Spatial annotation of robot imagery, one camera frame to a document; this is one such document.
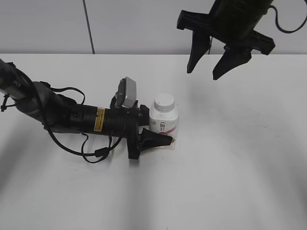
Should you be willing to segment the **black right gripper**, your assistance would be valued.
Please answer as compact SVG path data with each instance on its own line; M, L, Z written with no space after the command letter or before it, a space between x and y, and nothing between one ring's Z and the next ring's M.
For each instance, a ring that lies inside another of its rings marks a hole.
M214 4L208 14L182 10L177 29L193 31L187 73L193 72L211 47L209 36L226 44L213 69L213 80L248 63L251 49L270 54L275 48L274 40L254 30L269 7L269 4Z

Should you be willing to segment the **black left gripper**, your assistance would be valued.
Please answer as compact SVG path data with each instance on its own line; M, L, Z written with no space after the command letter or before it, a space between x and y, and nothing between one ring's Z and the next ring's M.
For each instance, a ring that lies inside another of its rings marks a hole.
M105 134L127 140L129 159L137 160L140 153L156 147L169 146L171 136L154 133L139 127L149 125L149 108L135 101L132 108L116 108L116 99L112 98L110 108L105 114Z

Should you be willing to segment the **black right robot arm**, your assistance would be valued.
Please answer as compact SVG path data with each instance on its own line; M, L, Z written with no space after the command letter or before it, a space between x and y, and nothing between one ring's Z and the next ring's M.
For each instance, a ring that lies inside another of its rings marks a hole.
M216 0L208 14L182 10L177 29L192 31L187 72L193 72L211 48L211 38L225 44L224 54L213 69L215 81L248 63L252 50L270 54L275 48L274 40L254 29L270 5L270 0Z

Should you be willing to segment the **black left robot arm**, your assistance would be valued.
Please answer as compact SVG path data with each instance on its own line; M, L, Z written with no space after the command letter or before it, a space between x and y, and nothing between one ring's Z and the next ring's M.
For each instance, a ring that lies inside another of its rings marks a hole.
M77 103L44 81L32 81L11 62L0 63L0 91L21 113L39 121L52 139L57 133L107 136L127 141L131 160L142 151L168 146L173 138L147 129L149 108L138 104L136 82L122 78L109 108Z

